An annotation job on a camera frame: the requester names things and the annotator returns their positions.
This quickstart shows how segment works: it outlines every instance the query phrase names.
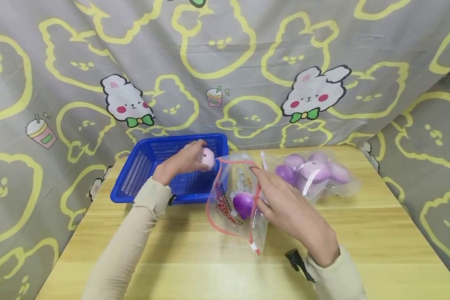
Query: wrist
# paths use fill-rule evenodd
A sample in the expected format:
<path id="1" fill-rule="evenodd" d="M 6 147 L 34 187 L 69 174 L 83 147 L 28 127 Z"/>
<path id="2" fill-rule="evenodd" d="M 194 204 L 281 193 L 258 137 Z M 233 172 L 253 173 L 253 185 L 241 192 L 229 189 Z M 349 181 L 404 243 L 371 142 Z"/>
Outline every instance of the wrist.
<path id="1" fill-rule="evenodd" d="M 329 267 L 340 256 L 336 233 L 328 224 L 322 230 L 317 230 L 306 244 L 302 244 L 317 265 L 322 268 Z"/>
<path id="2" fill-rule="evenodd" d="M 170 184 L 171 180 L 175 177 L 176 173 L 165 162 L 157 165 L 153 172 L 152 179 L 163 186 Z"/>

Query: black clip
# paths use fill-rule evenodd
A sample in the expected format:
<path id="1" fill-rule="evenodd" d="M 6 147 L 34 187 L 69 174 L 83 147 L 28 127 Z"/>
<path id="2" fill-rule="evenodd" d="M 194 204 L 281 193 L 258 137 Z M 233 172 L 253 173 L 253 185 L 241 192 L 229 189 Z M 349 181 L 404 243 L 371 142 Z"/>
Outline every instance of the black clip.
<path id="1" fill-rule="evenodd" d="M 177 198 L 177 196 L 172 195 L 172 196 L 170 197 L 170 200 L 168 200 L 168 205 L 172 205 L 172 203 L 175 201 L 176 198 Z"/>
<path id="2" fill-rule="evenodd" d="M 288 262 L 295 271 L 298 272 L 301 269 L 303 274 L 305 275 L 305 278 L 307 278 L 308 281 L 316 282 L 313 279 L 313 277 L 308 273 L 305 263 L 303 262 L 303 259 L 297 249 L 292 249 L 288 251 L 287 253 L 285 253 L 285 257 L 288 259 Z"/>

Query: beige sleeve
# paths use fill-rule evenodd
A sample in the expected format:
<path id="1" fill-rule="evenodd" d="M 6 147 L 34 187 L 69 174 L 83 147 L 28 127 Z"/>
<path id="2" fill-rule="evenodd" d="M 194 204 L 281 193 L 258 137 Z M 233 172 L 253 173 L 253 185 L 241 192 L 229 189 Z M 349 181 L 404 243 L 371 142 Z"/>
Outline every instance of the beige sleeve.
<path id="1" fill-rule="evenodd" d="M 171 196 L 170 187 L 147 180 L 93 268 L 82 300 L 123 300 L 150 231 L 165 213 Z"/>
<path id="2" fill-rule="evenodd" d="M 316 281 L 313 288 L 320 300 L 367 300 L 357 267 L 347 250 L 341 245 L 339 248 L 340 256 L 327 268 L 307 256 L 307 271 Z"/>

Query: blue plastic basket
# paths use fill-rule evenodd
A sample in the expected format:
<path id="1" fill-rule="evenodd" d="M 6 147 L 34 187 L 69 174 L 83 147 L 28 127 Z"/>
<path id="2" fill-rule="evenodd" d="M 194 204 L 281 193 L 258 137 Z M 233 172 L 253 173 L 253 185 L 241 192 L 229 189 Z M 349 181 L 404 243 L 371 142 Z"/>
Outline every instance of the blue plastic basket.
<path id="1" fill-rule="evenodd" d="M 152 176 L 157 165 L 176 154 L 192 141 L 203 139 L 215 157 L 228 155 L 225 135 L 182 135 L 150 138 L 139 141 L 123 166 L 110 198 L 115 203 L 131 203 L 143 184 Z M 205 203 L 218 173 L 219 162 L 209 172 L 196 171 L 178 174 L 170 182 L 172 193 L 177 197 L 174 204 Z"/>

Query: cartoon drink cup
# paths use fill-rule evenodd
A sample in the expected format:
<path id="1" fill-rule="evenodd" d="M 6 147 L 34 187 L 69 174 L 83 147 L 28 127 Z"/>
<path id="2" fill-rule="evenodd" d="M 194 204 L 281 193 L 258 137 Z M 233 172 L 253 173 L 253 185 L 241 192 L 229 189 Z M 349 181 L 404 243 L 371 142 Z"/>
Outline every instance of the cartoon drink cup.
<path id="1" fill-rule="evenodd" d="M 36 141 L 46 149 L 49 149 L 57 141 L 57 137 L 52 132 L 50 126 L 48 126 L 45 120 L 40 119 L 38 115 L 35 115 L 35 119 L 27 124 L 25 130 L 30 139 L 33 139 L 33 141 Z"/>
<path id="2" fill-rule="evenodd" d="M 209 106 L 211 107 L 222 106 L 223 93 L 220 90 L 221 88 L 222 88 L 221 86 L 218 86 L 218 88 L 211 88 L 207 91 L 207 100 Z"/>

